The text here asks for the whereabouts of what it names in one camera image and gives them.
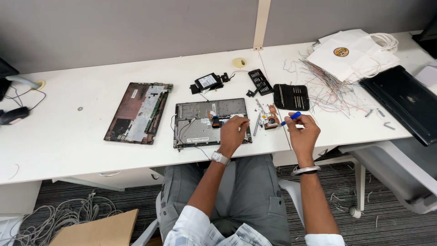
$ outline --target hand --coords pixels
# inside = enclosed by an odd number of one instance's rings
[[[243,143],[246,130],[249,127],[249,119],[234,116],[220,128],[220,148],[218,152],[226,158],[231,158],[237,148]]]
[[[290,117],[285,117],[285,122],[290,133],[290,141],[293,150],[298,158],[300,168],[305,168],[314,165],[312,152],[316,144],[317,137],[320,134],[320,128],[316,125],[314,119],[309,115],[300,115],[292,120]],[[297,128],[296,124],[303,125],[304,128]]]

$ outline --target person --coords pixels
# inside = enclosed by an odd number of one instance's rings
[[[299,168],[314,166],[312,152],[320,129],[314,119],[285,117]],[[220,129],[217,152],[231,158],[249,119],[235,116]],[[212,161],[205,174],[195,163],[167,166],[161,193],[160,230],[164,246],[290,246],[285,203],[272,155],[237,158],[229,216],[214,207],[226,165]],[[344,246],[317,173],[300,175],[306,244]]]

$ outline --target black mouse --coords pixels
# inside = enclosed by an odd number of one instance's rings
[[[29,116],[29,109],[21,107],[0,114],[0,125],[12,125]]]

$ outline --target gray partition wall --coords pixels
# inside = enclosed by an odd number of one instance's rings
[[[33,73],[246,49],[257,8],[257,0],[0,0],[0,57]],[[272,0],[264,46],[352,28],[418,30],[435,14],[436,0]]]

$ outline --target chair caster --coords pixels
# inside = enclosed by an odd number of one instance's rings
[[[352,215],[352,217],[357,218],[357,219],[359,219],[361,217],[361,211],[358,210],[356,207],[350,207],[349,214]]]

